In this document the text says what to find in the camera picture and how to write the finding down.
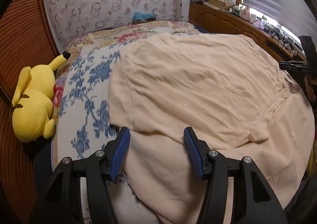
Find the wooden dresser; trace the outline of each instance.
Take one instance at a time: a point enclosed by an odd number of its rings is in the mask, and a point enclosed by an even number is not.
[[[305,56],[294,57],[288,50],[269,34],[257,29],[242,18],[201,4],[190,3],[189,22],[210,33],[243,34],[252,38],[277,61],[306,61]]]

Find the window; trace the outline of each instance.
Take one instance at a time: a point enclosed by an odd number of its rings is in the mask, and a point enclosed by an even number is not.
[[[257,11],[256,9],[253,9],[253,8],[250,8],[250,13],[251,14],[255,14],[258,17],[262,17],[263,15],[265,16],[265,14]],[[282,26],[276,20],[274,20],[274,19],[272,19],[272,18],[270,18],[268,16],[265,16],[265,17],[267,18],[267,22],[269,24],[281,29],[285,34],[287,34],[289,37],[291,37],[293,39],[293,41],[295,41],[300,46],[302,45],[301,41],[299,40],[299,38],[295,34],[293,34],[291,31],[289,31],[286,27]]]
[[[304,0],[243,0],[243,5],[262,12],[274,26],[280,24],[295,41],[300,35],[309,35],[317,43],[317,21]]]

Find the yellow plush toy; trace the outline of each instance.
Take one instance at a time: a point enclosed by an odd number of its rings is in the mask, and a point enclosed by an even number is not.
[[[52,99],[55,76],[58,69],[70,57],[64,52],[49,65],[25,67],[21,70],[16,86],[12,105],[12,125],[15,136],[22,143],[29,143],[41,135],[50,138],[55,130]]]

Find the beige blanket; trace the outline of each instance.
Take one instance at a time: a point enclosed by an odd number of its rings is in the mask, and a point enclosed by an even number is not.
[[[110,123],[131,130],[128,183],[163,223],[196,223],[202,205],[206,183],[188,160],[187,126],[226,157],[252,157],[283,208],[299,186],[313,112],[299,85],[251,38],[162,34],[131,43],[120,51],[108,99]],[[227,202],[225,223],[232,180]]]

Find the black clamp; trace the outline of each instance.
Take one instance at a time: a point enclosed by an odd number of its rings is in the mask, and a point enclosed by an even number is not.
[[[194,173],[208,180],[197,224],[223,223],[228,177],[234,178],[232,224],[287,224],[277,197],[250,157],[239,161],[210,150],[191,127],[184,130],[184,143]]]
[[[310,36],[299,36],[302,47],[305,51],[307,62],[304,61],[286,61],[279,62],[281,70],[286,70],[289,73],[317,76],[317,52],[315,44]]]
[[[83,224],[80,177],[86,177],[92,223],[118,224],[107,181],[119,174],[129,143],[130,131],[123,127],[104,150],[81,160],[63,158],[37,200],[29,224]]]

